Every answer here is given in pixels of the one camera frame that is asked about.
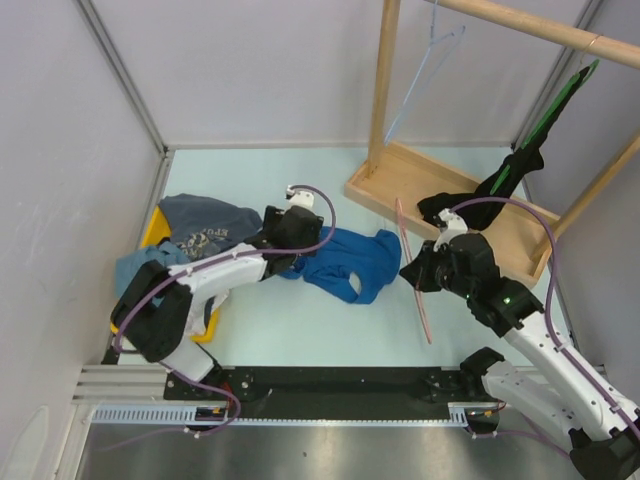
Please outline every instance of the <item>light blue floor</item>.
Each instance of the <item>light blue floor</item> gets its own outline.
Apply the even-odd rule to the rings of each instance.
[[[505,148],[425,151],[481,178],[508,153]],[[365,155],[357,148],[180,150],[164,194],[212,196],[262,214],[267,205],[285,206],[288,184],[305,183],[330,196],[339,227],[365,235],[380,228],[397,231],[394,223],[343,195],[344,184]],[[517,194],[524,197],[522,190]],[[329,221],[329,211],[319,198],[316,213]],[[422,240],[411,234],[409,241],[415,256]],[[548,278],[545,272],[534,290],[541,300]],[[271,278],[232,292],[208,349],[223,365],[456,366],[489,346],[515,365],[530,365],[475,321],[464,301],[453,294],[425,294],[424,302],[432,345],[426,342],[412,289],[400,277],[369,306],[348,305],[302,280]],[[553,318],[565,333],[557,302]]]

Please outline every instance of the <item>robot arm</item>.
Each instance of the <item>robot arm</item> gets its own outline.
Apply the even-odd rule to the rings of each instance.
[[[169,268],[155,261],[145,263],[111,314],[114,327],[118,329],[153,288],[170,277],[178,277],[162,290],[159,305],[149,302],[140,309],[125,336],[145,360],[160,362],[194,382],[202,380],[214,367],[219,368],[213,357],[185,334],[185,328],[208,318],[208,311],[229,290],[287,270],[297,255],[282,250],[318,244],[324,219],[311,210],[313,194],[287,189],[287,199],[287,210],[267,207],[262,230],[232,250]],[[233,260],[225,261],[230,256]]]
[[[527,379],[488,348],[470,356],[461,368],[489,395],[511,404],[571,450],[585,478],[627,478],[640,467],[640,442],[618,410],[633,414],[632,420],[640,425],[638,406],[615,390],[552,325],[561,341],[556,347],[542,304],[520,282],[500,275],[481,234],[468,233],[464,221],[448,210],[439,217],[438,240],[424,242],[400,275],[423,292],[444,289],[464,298],[475,318],[529,359],[553,390]],[[615,398],[617,407],[610,406],[584,372]]]

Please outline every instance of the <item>wooden post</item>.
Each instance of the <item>wooden post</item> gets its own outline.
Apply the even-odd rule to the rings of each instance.
[[[439,6],[640,69],[640,47],[486,0],[439,0]]]
[[[376,68],[376,89],[373,95],[371,133],[369,135],[369,152],[367,154],[367,176],[378,168],[380,152],[384,146],[384,118],[387,111],[399,14],[400,0],[384,0],[382,24],[380,26],[380,46],[378,47],[378,66]]]
[[[585,188],[578,199],[573,202],[573,205],[569,207],[567,213],[565,213],[560,220],[553,225],[553,233],[556,238],[560,237],[567,228],[580,216],[585,208],[598,196],[607,184],[613,180],[613,178],[622,170],[629,160],[631,160],[636,153],[640,151],[640,131],[638,131],[631,142],[622,149],[614,161],[609,164],[600,174],[593,179],[591,184]],[[549,248],[549,240],[547,237],[538,245],[533,255],[533,258],[538,258],[545,253]]]

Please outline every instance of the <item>gray t-shirt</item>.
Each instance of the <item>gray t-shirt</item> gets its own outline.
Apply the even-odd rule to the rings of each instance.
[[[182,193],[158,206],[171,227],[171,242],[191,261],[229,250],[262,228],[255,210],[215,198]]]

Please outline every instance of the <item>white wall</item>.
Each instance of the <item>white wall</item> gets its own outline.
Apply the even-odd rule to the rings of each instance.
[[[640,44],[640,2],[610,0],[592,31]],[[569,74],[577,68],[577,61]],[[533,200],[564,212],[640,129],[640,71],[602,61],[554,126]],[[560,286],[581,350],[640,402],[640,155],[560,239]]]
[[[47,405],[41,479],[159,160],[71,0],[2,2],[0,64],[0,472]]]
[[[94,2],[169,144],[366,141],[382,0]],[[585,0],[498,3],[573,24]],[[403,0],[392,107],[430,12]],[[443,8],[438,18],[439,33],[467,32],[400,138],[510,144],[560,47]]]

